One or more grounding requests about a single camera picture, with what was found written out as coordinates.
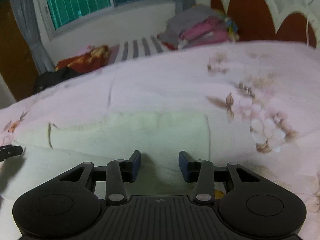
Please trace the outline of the red floral pillow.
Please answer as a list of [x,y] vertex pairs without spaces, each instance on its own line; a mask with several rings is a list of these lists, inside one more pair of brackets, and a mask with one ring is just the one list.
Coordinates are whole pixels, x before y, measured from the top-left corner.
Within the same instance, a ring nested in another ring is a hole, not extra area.
[[111,53],[112,49],[107,45],[89,46],[85,53],[59,61],[55,71],[70,68],[80,74],[86,74],[107,65]]

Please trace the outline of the magenta folded clothes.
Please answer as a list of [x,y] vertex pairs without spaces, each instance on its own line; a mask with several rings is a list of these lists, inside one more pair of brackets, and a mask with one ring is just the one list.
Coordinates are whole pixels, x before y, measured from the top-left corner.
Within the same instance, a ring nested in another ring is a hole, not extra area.
[[202,45],[232,42],[228,35],[226,25],[223,20],[208,19],[198,23],[190,29],[184,31],[180,38],[178,49],[197,47]]

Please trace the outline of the colourful patterned cloth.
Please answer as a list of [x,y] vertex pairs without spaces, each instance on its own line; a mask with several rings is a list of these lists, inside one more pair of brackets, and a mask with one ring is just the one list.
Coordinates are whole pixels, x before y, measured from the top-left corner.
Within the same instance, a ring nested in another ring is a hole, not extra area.
[[232,42],[236,42],[239,40],[240,36],[238,34],[238,26],[236,23],[227,16],[223,11],[214,9],[214,11],[223,19],[226,29],[227,35]]

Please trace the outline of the striped grey white blanket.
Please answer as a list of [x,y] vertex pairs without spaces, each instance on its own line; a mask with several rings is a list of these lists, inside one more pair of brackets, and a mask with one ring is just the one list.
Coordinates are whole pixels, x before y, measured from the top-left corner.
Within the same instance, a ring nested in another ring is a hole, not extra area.
[[122,44],[112,47],[108,64],[134,60],[139,57],[149,57],[169,51],[170,49],[157,37],[143,37],[137,40],[125,41]]

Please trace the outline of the pale green small garment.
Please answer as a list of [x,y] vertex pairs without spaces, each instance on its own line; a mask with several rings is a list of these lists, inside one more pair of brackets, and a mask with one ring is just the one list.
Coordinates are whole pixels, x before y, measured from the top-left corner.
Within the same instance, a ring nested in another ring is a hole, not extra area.
[[204,114],[188,112],[114,113],[105,120],[87,125],[27,131],[17,142],[49,146],[105,157],[128,159],[142,154],[136,181],[127,184],[129,196],[191,194],[195,185],[183,180],[178,154],[186,151],[194,159],[208,159],[210,150],[208,120]]

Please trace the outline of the grey curtain left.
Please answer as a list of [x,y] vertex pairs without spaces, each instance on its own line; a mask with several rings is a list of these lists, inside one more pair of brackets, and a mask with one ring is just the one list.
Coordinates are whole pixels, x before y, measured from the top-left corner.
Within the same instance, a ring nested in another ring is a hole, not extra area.
[[45,50],[36,19],[33,0],[10,0],[17,26],[26,41],[39,74],[52,72],[54,64]]

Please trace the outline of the pink floral bed sheet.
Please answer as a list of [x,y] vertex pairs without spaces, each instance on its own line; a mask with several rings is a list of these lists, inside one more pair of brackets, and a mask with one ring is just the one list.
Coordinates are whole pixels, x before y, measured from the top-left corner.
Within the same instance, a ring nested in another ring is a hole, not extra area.
[[1,110],[1,239],[18,239],[14,201],[83,162],[108,158],[17,142],[27,131],[87,125],[114,113],[207,117],[208,159],[239,163],[298,195],[303,239],[319,239],[319,51],[304,44],[222,44],[127,60],[65,81]]

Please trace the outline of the red white heart headboard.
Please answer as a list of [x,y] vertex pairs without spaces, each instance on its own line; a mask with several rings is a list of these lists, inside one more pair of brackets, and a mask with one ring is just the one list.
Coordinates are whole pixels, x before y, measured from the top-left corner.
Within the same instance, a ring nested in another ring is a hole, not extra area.
[[276,0],[210,0],[210,7],[223,11],[238,26],[240,41],[300,42],[319,49],[319,18],[310,6]]

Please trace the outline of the grey folded cloth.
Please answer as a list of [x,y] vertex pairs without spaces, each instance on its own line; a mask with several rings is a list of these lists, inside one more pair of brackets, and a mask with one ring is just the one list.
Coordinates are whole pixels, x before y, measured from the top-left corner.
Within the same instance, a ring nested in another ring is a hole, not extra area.
[[167,27],[164,32],[157,35],[157,38],[166,44],[177,48],[181,42],[180,35],[208,19],[222,20],[222,16],[206,5],[196,5],[192,8],[177,13],[167,21]]

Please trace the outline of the black cloth bundle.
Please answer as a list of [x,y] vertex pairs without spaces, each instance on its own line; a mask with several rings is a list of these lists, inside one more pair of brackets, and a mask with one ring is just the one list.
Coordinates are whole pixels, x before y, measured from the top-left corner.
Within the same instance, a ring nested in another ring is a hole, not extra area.
[[68,67],[58,69],[54,72],[45,72],[36,78],[33,94],[37,94],[47,88],[53,87],[80,75],[81,73]]

